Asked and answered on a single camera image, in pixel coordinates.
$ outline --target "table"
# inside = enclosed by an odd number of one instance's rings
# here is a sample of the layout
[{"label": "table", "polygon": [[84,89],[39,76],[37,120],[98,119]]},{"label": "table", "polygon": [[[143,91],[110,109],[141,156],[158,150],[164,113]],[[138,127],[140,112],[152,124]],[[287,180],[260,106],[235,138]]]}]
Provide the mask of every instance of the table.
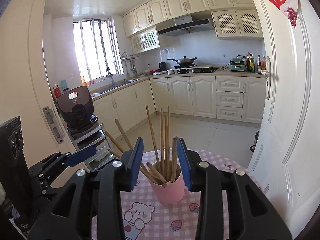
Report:
[{"label": "table", "polygon": [[[198,152],[203,161],[207,161],[219,170],[234,172],[241,167],[238,163],[215,153],[190,149]],[[155,152],[143,154],[143,163],[154,163]],[[255,178],[245,169],[256,183]],[[222,192],[224,212],[224,239],[229,238],[229,218],[227,194]],[[153,193],[148,179],[140,172],[137,186],[132,192],[121,192],[124,232],[127,240],[179,239],[194,240],[198,224],[200,192],[189,192],[185,187],[185,196],[173,205],[162,204]],[[144,212],[143,220],[136,220],[130,212]],[[92,218],[92,239],[97,239],[97,217]]]}]

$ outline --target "green bottle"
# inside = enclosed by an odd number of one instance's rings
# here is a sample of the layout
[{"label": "green bottle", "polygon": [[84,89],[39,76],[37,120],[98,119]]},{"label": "green bottle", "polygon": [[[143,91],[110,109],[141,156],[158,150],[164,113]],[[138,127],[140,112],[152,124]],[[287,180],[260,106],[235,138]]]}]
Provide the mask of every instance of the green bottle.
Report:
[{"label": "green bottle", "polygon": [[250,73],[254,73],[254,58],[252,54],[250,54],[249,61],[250,61]]}]

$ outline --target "window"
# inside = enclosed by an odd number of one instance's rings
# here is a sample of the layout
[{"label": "window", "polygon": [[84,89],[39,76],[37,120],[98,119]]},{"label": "window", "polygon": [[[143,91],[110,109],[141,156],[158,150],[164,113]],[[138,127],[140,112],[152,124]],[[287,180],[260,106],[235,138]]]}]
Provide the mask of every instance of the window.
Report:
[{"label": "window", "polygon": [[76,57],[85,81],[121,74],[110,19],[73,22]]}]

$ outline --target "floor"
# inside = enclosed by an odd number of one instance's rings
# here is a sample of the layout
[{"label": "floor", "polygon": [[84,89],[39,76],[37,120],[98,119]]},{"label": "floor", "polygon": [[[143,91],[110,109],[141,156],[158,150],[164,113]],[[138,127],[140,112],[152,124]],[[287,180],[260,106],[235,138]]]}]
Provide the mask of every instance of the floor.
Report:
[{"label": "floor", "polygon": [[[154,116],[151,121],[156,146],[157,149],[160,149],[160,116]],[[225,156],[244,168],[248,167],[252,157],[250,146],[254,143],[257,130],[258,128],[254,127],[170,117],[170,138],[182,137],[188,148],[206,150]],[[126,134],[133,146],[137,138],[141,137],[144,152],[154,150],[148,122]],[[129,149],[123,139],[118,142],[123,148]]]}]

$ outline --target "range hood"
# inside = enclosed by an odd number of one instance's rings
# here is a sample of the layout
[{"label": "range hood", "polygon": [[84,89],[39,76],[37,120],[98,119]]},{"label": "range hood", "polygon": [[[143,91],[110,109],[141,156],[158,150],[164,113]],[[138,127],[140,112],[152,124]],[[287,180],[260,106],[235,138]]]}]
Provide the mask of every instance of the range hood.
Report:
[{"label": "range hood", "polygon": [[195,33],[214,30],[210,19],[197,20],[191,15],[174,19],[175,26],[158,31],[159,35],[179,36],[186,33]]}]

